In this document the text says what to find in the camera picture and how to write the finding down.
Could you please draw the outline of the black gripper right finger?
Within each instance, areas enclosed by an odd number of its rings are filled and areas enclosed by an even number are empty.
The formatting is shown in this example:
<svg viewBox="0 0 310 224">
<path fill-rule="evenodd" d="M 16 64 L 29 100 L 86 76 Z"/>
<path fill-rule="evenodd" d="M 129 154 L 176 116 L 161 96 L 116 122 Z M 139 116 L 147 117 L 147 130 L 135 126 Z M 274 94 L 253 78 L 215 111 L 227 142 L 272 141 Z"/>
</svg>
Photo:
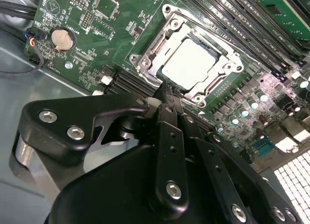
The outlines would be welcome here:
<svg viewBox="0 0 310 224">
<path fill-rule="evenodd" d="M 294 208 L 228 141 L 212 131 L 202 134 L 199 124 L 183 112 L 177 88 L 172 88 L 170 99 L 178 113 L 186 150 L 194 157 L 213 192 L 219 224 L 302 223 Z"/>
</svg>

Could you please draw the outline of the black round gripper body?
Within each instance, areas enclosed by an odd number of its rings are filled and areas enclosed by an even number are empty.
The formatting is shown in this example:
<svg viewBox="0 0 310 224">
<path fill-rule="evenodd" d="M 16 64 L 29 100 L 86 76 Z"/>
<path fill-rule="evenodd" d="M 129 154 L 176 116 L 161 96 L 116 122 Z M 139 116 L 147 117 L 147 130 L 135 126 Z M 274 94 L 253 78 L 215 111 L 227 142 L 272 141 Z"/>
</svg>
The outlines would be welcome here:
<svg viewBox="0 0 310 224">
<path fill-rule="evenodd" d="M 69 183 L 49 214 L 52 224 L 163 224 L 149 195 L 155 175 L 177 172 L 178 148 L 134 147 Z"/>
</svg>

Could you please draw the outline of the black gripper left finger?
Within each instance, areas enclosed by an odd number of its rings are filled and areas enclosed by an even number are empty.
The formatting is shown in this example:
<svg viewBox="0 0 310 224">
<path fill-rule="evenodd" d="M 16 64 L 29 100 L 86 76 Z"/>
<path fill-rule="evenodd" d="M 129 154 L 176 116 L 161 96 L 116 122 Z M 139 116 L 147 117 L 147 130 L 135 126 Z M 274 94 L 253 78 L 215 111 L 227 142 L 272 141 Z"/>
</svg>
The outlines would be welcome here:
<svg viewBox="0 0 310 224">
<path fill-rule="evenodd" d="M 47 159 L 65 181 L 50 220 L 175 220 L 188 207 L 183 132 L 177 91 L 161 85 L 153 97 L 135 93 L 33 101 L 24 106 L 19 144 Z M 133 131 L 139 144 L 83 173 L 89 149 Z"/>
</svg>

